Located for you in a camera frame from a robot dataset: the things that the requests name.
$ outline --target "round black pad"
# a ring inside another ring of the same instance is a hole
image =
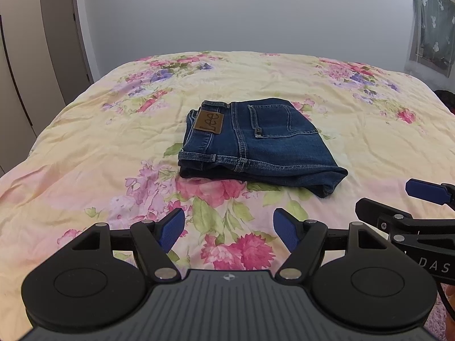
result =
[[[386,332],[422,325],[436,300],[432,277],[395,247],[356,249],[323,265],[312,294],[333,318]]]
[[[399,293],[404,279],[397,272],[387,268],[363,268],[351,277],[355,289],[366,295],[388,297]]]
[[[133,312],[145,293],[137,268],[98,250],[62,249],[22,284],[30,321],[58,332],[86,332],[112,324]]]
[[[102,291],[107,285],[103,272],[91,268],[76,268],[60,273],[54,286],[68,297],[88,297]]]

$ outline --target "door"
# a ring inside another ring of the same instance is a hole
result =
[[[35,140],[35,133],[11,76],[3,40],[0,39],[0,176],[27,158]]]
[[[0,13],[14,79],[39,134],[65,107],[49,56],[40,0],[0,0]]]
[[[44,31],[55,76],[66,104],[90,86],[79,42],[73,0],[41,0]]]

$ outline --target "floral bedspread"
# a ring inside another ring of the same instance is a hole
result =
[[[318,128],[349,171],[332,196],[235,180],[184,180],[185,116],[203,100],[281,97]],[[181,53],[116,68],[64,108],[29,158],[0,179],[0,339],[27,332],[24,277],[96,222],[128,228],[177,207],[185,230],[169,253],[188,268],[275,272],[288,256],[272,214],[347,228],[362,197],[415,218],[454,218],[409,198],[409,178],[455,182],[455,118],[418,79],[302,55]],[[130,252],[115,257],[133,263]]]

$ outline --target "leather patch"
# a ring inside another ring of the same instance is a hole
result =
[[[224,115],[215,111],[199,110],[194,129],[215,134],[221,133]]]

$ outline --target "blue denim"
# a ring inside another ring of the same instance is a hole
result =
[[[220,134],[195,130],[187,116],[180,176],[235,179],[306,187],[319,197],[333,193],[348,171],[337,166],[315,126],[289,101],[204,101],[200,109],[224,114]]]

